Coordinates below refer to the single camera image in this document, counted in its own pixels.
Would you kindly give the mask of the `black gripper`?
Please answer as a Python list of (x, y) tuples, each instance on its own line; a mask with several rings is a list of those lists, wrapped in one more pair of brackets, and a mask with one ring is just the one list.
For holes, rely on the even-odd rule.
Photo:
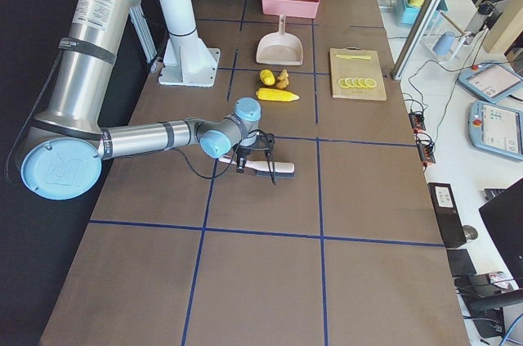
[(262, 148), (257, 144), (253, 143), (249, 146), (237, 145), (236, 147), (236, 172), (244, 173), (244, 169), (248, 169), (248, 157), (252, 154), (253, 151), (260, 151)]

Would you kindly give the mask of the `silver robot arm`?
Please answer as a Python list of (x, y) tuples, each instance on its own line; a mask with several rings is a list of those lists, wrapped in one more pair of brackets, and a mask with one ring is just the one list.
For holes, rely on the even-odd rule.
[[(200, 39), (191, 0), (159, 0), (168, 29), (165, 85), (211, 87), (220, 57)], [(100, 128), (105, 98), (124, 27), (141, 0), (78, 0), (67, 37), (60, 41), (59, 69), (48, 107), (31, 122), (20, 150), (25, 186), (50, 200), (88, 191), (104, 160), (197, 144), (217, 159), (257, 140), (260, 104), (239, 99), (224, 119), (198, 118)]]

